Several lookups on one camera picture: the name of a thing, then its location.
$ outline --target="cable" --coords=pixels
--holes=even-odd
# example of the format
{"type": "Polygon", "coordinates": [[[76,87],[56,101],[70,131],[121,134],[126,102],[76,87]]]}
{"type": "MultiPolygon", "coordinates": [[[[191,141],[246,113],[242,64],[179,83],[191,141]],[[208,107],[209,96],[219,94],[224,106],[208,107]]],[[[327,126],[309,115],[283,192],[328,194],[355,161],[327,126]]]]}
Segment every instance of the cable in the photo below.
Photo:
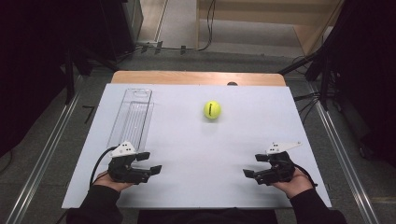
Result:
{"type": "Polygon", "coordinates": [[[95,182],[96,182],[96,180],[98,180],[98,179],[102,178],[102,177],[103,177],[103,176],[105,176],[105,175],[108,175],[108,172],[105,172],[104,174],[102,174],[102,175],[99,175],[98,177],[96,177],[96,179],[95,179],[95,180],[93,180],[93,182],[92,182],[92,183],[95,183],[95,182]]]}
{"type": "Polygon", "coordinates": [[[9,165],[11,165],[11,163],[12,163],[12,150],[9,151],[8,162],[7,162],[6,166],[3,169],[1,169],[0,174],[2,174],[9,167],[9,165]]]}
{"type": "MultiPolygon", "coordinates": [[[[108,172],[106,172],[105,174],[98,176],[98,177],[93,181],[93,177],[94,177],[94,175],[95,175],[95,173],[96,173],[96,169],[98,168],[100,161],[102,160],[102,158],[103,158],[109,151],[112,151],[112,150],[114,150],[114,149],[115,149],[115,147],[111,147],[111,148],[107,149],[107,150],[106,150],[104,153],[102,153],[102,155],[99,157],[98,161],[96,162],[96,164],[95,164],[95,166],[93,167],[93,170],[92,170],[92,175],[91,175],[91,179],[90,179],[90,188],[92,187],[93,183],[94,183],[96,180],[98,180],[99,178],[101,178],[101,177],[103,177],[103,176],[105,176],[105,175],[108,174],[108,172]]],[[[64,219],[64,217],[67,215],[67,212],[68,212],[68,211],[69,211],[69,209],[67,209],[67,210],[62,214],[62,216],[58,219],[58,221],[56,222],[56,224],[60,224],[60,223],[61,223],[61,221],[62,221],[62,220],[64,219]]]]}
{"type": "MultiPolygon", "coordinates": [[[[136,52],[138,52],[138,51],[140,51],[140,50],[142,50],[142,49],[143,49],[143,48],[138,48],[138,49],[135,49],[135,50],[132,51],[132,52],[129,52],[129,53],[126,53],[126,54],[124,54],[124,55],[122,55],[122,56],[119,56],[119,57],[118,57],[118,61],[116,62],[116,65],[122,63],[122,62],[123,62],[125,59],[127,59],[129,56],[131,56],[132,54],[134,54],[134,53],[136,53],[136,52]]],[[[94,60],[90,60],[90,63],[93,63],[92,67],[94,67],[94,68],[103,67],[102,64],[97,64],[97,63],[95,63],[94,60]]]]}
{"type": "Polygon", "coordinates": [[[216,0],[213,0],[212,3],[210,4],[209,10],[207,11],[207,16],[206,16],[206,23],[207,23],[207,30],[209,31],[209,40],[207,41],[207,44],[204,48],[198,49],[198,50],[205,50],[209,48],[209,46],[212,44],[212,36],[213,36],[213,18],[215,17],[215,9],[216,9],[216,0]],[[210,9],[213,6],[212,10],[212,21],[210,22],[209,26],[209,14],[210,14],[210,9]]]}
{"type": "Polygon", "coordinates": [[[60,224],[62,219],[64,219],[64,217],[67,215],[67,213],[69,212],[69,209],[67,209],[66,211],[64,211],[64,213],[62,214],[62,216],[58,219],[58,221],[56,221],[55,224],[60,224]]]}
{"type": "Polygon", "coordinates": [[[311,107],[308,109],[308,112],[306,112],[305,117],[303,119],[303,125],[305,123],[306,118],[308,117],[309,112],[311,112],[312,108],[314,107],[314,105],[319,101],[319,98],[314,98],[314,103],[311,103],[311,107]]]}
{"type": "Polygon", "coordinates": [[[318,186],[318,184],[316,184],[312,179],[311,175],[303,167],[297,165],[296,163],[294,163],[294,166],[297,167],[301,172],[303,172],[303,174],[308,176],[309,182],[311,182],[313,188],[318,186]]]}
{"type": "Polygon", "coordinates": [[[143,47],[143,48],[148,48],[148,49],[193,50],[193,51],[205,50],[205,49],[209,48],[209,46],[212,44],[213,19],[215,17],[215,9],[216,9],[216,0],[212,0],[212,2],[210,3],[209,10],[207,11],[207,15],[206,15],[206,24],[207,24],[207,30],[209,31],[209,39],[206,43],[206,46],[204,46],[202,49],[176,49],[176,48],[163,48],[163,47],[159,48],[159,47],[150,46],[150,44],[153,44],[153,43],[149,43],[149,42],[147,43],[147,45],[140,44],[138,46],[143,47]]]}
{"type": "MultiPolygon", "coordinates": [[[[305,58],[305,56],[302,55],[302,56],[298,56],[298,57],[294,58],[293,61],[291,62],[291,64],[294,64],[294,62],[295,62],[297,59],[299,59],[299,58],[305,58]]],[[[294,71],[296,71],[297,73],[299,73],[299,74],[301,74],[301,75],[305,75],[305,72],[300,72],[300,71],[297,70],[297,69],[295,69],[294,71]]]]}
{"type": "Polygon", "coordinates": [[[306,108],[309,107],[315,101],[315,99],[317,99],[317,98],[316,97],[312,98],[311,101],[306,106],[304,106],[301,110],[299,110],[298,111],[299,115],[301,115],[303,113],[303,111],[306,110],[306,108]]]}
{"type": "Polygon", "coordinates": [[[320,93],[318,91],[315,91],[315,92],[309,93],[307,95],[295,96],[295,97],[293,97],[293,100],[294,100],[294,102],[297,102],[297,101],[301,101],[303,99],[307,99],[307,98],[310,98],[310,97],[313,97],[313,96],[314,97],[319,97],[320,93]]]}
{"type": "Polygon", "coordinates": [[[103,158],[109,151],[112,151],[112,150],[114,150],[114,149],[115,149],[115,147],[108,148],[108,149],[107,149],[104,153],[102,153],[102,155],[99,157],[98,161],[96,162],[96,164],[95,164],[95,166],[93,167],[93,170],[92,170],[92,175],[91,175],[91,179],[90,179],[90,187],[91,187],[91,186],[93,185],[93,183],[94,183],[93,177],[95,176],[96,169],[98,168],[100,161],[102,160],[102,158],[103,158]]]}

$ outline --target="white table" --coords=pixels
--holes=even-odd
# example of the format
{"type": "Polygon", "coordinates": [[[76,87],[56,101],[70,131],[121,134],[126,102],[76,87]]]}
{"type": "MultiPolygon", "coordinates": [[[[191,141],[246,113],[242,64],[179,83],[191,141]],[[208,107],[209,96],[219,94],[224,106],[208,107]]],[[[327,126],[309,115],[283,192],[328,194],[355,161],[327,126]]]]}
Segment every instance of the white table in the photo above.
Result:
{"type": "MultiPolygon", "coordinates": [[[[148,183],[123,191],[121,207],[279,208],[290,207],[285,194],[259,186],[243,169],[270,168],[257,162],[272,142],[303,143],[289,151],[318,183],[327,206],[329,196],[321,179],[304,127],[288,87],[108,84],[82,149],[64,198],[63,208],[79,207],[89,188],[92,168],[106,150],[122,96],[127,89],[151,89],[154,103],[146,151],[149,160],[139,165],[162,165],[148,183]],[[216,120],[204,117],[205,102],[217,100],[222,113],[216,120]]],[[[98,172],[107,169],[106,156],[98,172]]]]}

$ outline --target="clear plastic container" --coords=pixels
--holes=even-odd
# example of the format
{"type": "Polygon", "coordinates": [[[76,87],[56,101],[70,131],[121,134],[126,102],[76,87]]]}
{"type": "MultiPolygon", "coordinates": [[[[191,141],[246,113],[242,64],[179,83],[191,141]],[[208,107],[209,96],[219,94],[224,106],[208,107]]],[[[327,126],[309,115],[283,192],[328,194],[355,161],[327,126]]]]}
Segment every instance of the clear plastic container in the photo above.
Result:
{"type": "Polygon", "coordinates": [[[154,107],[150,99],[151,90],[125,91],[107,147],[117,147],[122,142],[128,141],[137,152],[144,151],[154,107]]]}

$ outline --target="metal rail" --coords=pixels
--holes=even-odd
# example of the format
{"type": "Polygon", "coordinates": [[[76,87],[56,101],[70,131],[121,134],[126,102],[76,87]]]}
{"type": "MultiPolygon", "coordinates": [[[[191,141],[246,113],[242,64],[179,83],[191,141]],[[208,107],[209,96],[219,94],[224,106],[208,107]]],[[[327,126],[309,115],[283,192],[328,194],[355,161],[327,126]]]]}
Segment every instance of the metal rail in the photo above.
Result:
{"type": "MultiPolygon", "coordinates": [[[[311,92],[318,91],[315,87],[311,85],[311,83],[308,83],[308,86],[311,92]]],[[[326,129],[326,132],[330,137],[332,146],[334,148],[338,161],[340,162],[341,168],[344,171],[346,181],[348,182],[349,187],[352,190],[353,196],[355,197],[355,201],[359,209],[361,210],[361,215],[364,219],[364,222],[367,224],[379,224],[380,222],[375,214],[370,199],[366,194],[366,191],[358,177],[358,174],[356,173],[352,161],[347,155],[341,138],[334,127],[329,112],[325,111],[321,104],[316,104],[316,108],[326,129]]]]}
{"type": "Polygon", "coordinates": [[[76,93],[70,101],[69,105],[66,105],[64,107],[61,116],[58,118],[58,121],[56,122],[55,127],[52,130],[51,135],[49,136],[47,144],[44,146],[44,149],[41,152],[41,155],[38,158],[38,161],[35,164],[32,173],[30,174],[25,185],[23,186],[20,196],[18,197],[18,200],[15,203],[7,219],[7,224],[21,223],[30,202],[33,200],[38,185],[40,184],[40,181],[44,173],[46,172],[46,169],[50,163],[50,159],[58,145],[58,142],[62,137],[64,128],[67,125],[70,116],[74,111],[83,83],[84,78],[82,76],[78,76],[78,80],[76,81],[76,93]]]}

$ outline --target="yellow tennis ball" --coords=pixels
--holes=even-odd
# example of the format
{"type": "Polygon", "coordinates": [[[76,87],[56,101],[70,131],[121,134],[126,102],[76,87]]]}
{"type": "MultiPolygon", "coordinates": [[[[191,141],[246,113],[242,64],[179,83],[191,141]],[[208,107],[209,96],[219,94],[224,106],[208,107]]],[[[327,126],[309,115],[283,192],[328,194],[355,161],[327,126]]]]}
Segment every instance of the yellow tennis ball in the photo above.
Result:
{"type": "Polygon", "coordinates": [[[216,101],[209,101],[205,104],[204,114],[209,119],[216,119],[221,113],[221,107],[216,101]]]}

